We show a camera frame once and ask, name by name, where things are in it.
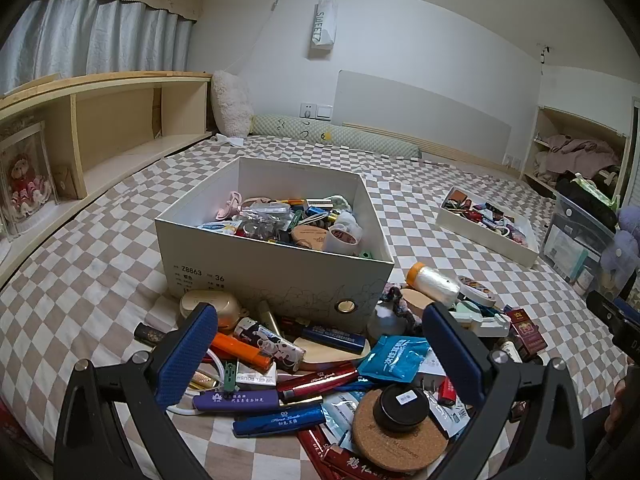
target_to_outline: white cardboard box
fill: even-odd
[[[438,210],[438,217],[436,218],[436,224],[450,231],[453,231],[455,234],[461,235],[465,238],[469,238],[469,240],[477,242],[480,245],[484,245],[486,248],[494,250],[502,256],[506,256],[507,258],[521,264],[522,266],[529,268],[533,267],[533,265],[536,263],[540,248],[538,247],[538,238],[533,232],[533,228],[531,227],[531,222],[529,222],[529,219],[522,215],[514,213],[511,209],[504,207],[501,204],[494,202],[493,200],[489,200],[491,204],[495,205],[498,209],[505,213],[505,215],[515,219],[515,225],[518,231],[524,234],[525,238],[527,239],[528,246],[525,247],[517,242],[514,242],[510,238],[500,236],[498,233],[491,231],[491,229],[487,229],[483,225],[472,222],[471,220],[467,220],[466,218],[462,218],[462,216],[456,215],[455,213],[444,209],[444,205],[447,199],[456,190],[464,193],[468,198],[472,200],[474,204],[482,204],[487,202],[487,200],[478,195],[466,192],[463,189],[459,189],[457,187],[452,187],[451,190],[447,193],[447,196],[443,200],[442,204],[440,205],[440,208]]]
[[[198,229],[225,205],[229,193],[274,200],[343,195],[364,234],[361,251],[377,259],[323,253]],[[276,314],[306,317],[361,332],[394,267],[394,260],[361,177],[347,171],[236,158],[191,189],[156,218],[169,291],[226,290],[243,306],[267,300]],[[357,308],[336,309],[343,300]]]

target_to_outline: pink cloth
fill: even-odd
[[[549,137],[546,170],[554,173],[580,173],[593,178],[603,168],[619,164],[618,156],[604,140],[572,139],[564,135]]]

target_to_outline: purple plush toy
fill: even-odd
[[[622,230],[616,232],[613,243],[602,251],[600,266],[604,271],[602,285],[619,292],[638,266],[640,207],[623,207],[618,212],[618,223]]]

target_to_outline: light switch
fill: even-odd
[[[330,121],[333,114],[334,107],[318,106],[318,110],[316,111],[316,119],[320,119],[321,121]]]
[[[304,117],[305,119],[315,119],[317,108],[318,107],[313,103],[302,103],[300,105],[300,117]]]

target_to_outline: white paper bag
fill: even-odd
[[[314,22],[314,30],[311,35],[311,43],[314,48],[331,50],[335,43],[335,29],[338,20],[338,1],[320,0],[318,12]]]

